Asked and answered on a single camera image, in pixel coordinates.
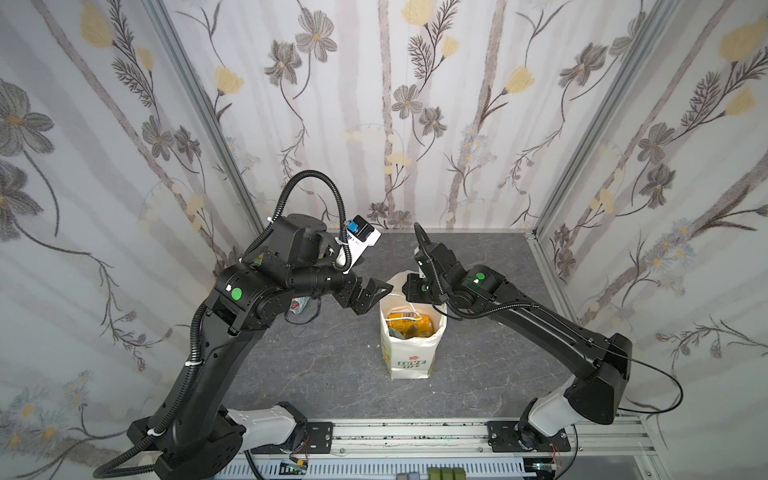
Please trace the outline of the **white printed paper bag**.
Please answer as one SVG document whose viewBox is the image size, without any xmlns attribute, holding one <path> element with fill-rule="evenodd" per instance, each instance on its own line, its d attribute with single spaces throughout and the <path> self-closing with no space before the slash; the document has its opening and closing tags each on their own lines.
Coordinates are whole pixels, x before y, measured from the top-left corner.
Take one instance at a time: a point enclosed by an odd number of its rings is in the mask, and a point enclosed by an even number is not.
<svg viewBox="0 0 768 480">
<path fill-rule="evenodd" d="M 403 293 L 411 271 L 395 274 L 388 280 L 392 292 L 379 302 L 381 352 L 390 378 L 393 380 L 427 379 L 431 376 L 438 345 L 447 328 L 447 317 L 432 305 L 409 301 Z M 434 324 L 435 333 L 429 338 L 400 340 L 389 335 L 386 319 L 390 313 L 415 311 L 428 315 Z"/>
</svg>

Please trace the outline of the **orange pink snack packet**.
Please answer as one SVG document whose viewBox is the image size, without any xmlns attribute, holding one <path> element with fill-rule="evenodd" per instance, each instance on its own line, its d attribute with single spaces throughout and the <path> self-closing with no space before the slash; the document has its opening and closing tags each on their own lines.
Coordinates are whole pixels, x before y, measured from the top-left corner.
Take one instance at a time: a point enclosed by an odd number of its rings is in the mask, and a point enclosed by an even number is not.
<svg viewBox="0 0 768 480">
<path fill-rule="evenodd" d="M 306 309 L 310 300 L 311 298 L 308 296 L 293 298 L 291 300 L 291 304 L 288 312 L 294 315 L 300 315 Z"/>
</svg>

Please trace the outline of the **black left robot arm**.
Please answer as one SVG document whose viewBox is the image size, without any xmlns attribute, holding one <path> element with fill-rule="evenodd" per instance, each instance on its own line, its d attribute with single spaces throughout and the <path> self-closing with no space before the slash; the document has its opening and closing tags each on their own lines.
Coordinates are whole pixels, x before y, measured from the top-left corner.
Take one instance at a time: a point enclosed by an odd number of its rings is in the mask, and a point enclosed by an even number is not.
<svg viewBox="0 0 768 480">
<path fill-rule="evenodd" d="M 294 300 L 331 295 L 340 307 L 363 315 L 392 290 L 380 280 L 363 281 L 352 270 L 381 236 L 361 216 L 343 222 L 337 236 L 323 221 L 304 214 L 272 218 L 265 234 L 240 262 L 219 274 L 193 315 L 190 353 L 179 378 L 153 416 L 129 427 L 130 456 L 159 454 L 153 465 L 133 474 L 206 479 L 241 452 L 302 449 L 307 419 L 291 404 L 253 411 L 224 407 L 237 372 Z"/>
</svg>

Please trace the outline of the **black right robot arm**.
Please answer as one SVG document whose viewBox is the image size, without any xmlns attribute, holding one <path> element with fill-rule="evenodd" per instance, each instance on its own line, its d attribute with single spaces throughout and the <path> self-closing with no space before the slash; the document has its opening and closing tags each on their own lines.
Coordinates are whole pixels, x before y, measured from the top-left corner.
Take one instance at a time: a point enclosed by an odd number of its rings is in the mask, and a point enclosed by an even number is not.
<svg viewBox="0 0 768 480">
<path fill-rule="evenodd" d="M 461 320 L 494 320 L 533 342 L 571 373 L 563 385 L 526 406 L 518 423 L 521 442 L 543 441 L 581 421 L 613 423 L 630 380 L 633 345 L 627 337 L 606 337 L 574 323 L 488 266 L 465 269 L 442 243 L 418 247 L 414 260 L 419 272 L 407 277 L 403 287 L 407 300 L 443 305 Z"/>
</svg>

